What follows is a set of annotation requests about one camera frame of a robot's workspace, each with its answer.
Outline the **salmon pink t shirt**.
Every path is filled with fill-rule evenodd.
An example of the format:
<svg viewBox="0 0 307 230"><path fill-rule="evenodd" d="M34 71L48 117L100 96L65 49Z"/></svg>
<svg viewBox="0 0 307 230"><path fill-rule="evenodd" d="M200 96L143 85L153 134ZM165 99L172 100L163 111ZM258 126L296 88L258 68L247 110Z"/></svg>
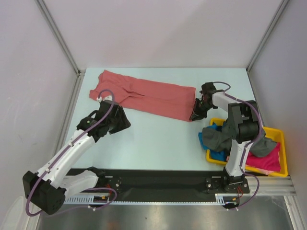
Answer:
<svg viewBox="0 0 307 230"><path fill-rule="evenodd" d="M196 99L194 87L138 79L108 70L99 75L98 84L90 90L89 97L106 98L109 92L99 95L104 89L111 90L115 101L124 108L187 122Z"/></svg>

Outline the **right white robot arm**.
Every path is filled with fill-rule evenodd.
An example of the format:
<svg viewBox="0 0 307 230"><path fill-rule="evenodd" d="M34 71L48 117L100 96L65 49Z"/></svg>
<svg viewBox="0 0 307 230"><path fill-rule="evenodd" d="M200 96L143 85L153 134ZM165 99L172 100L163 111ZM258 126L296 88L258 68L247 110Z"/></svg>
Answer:
<svg viewBox="0 0 307 230"><path fill-rule="evenodd" d="M207 118L210 109L221 108L228 113L228 132L232 139L230 156L223 169L224 178L221 186L226 192L233 192L244 182L245 165L251 145L261 138L262 121L256 101L244 101L231 96L225 90L218 90L214 82L201 86L201 98L195 100L190 121Z"/></svg>

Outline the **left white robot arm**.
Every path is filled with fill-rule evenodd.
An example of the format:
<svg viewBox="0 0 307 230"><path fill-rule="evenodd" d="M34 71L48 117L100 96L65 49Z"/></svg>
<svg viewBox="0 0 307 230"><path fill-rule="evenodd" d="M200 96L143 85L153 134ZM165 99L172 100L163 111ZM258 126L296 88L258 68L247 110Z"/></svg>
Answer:
<svg viewBox="0 0 307 230"><path fill-rule="evenodd" d="M82 173L65 178L75 162L106 134L115 134L131 126L124 109L110 100L100 102L98 110L92 111L77 125L70 140L61 150L36 172L27 171L23 178L26 214L30 217L45 212L55 214L67 198L83 191L107 190L114 202L115 189L109 187L105 172L90 167Z"/></svg>

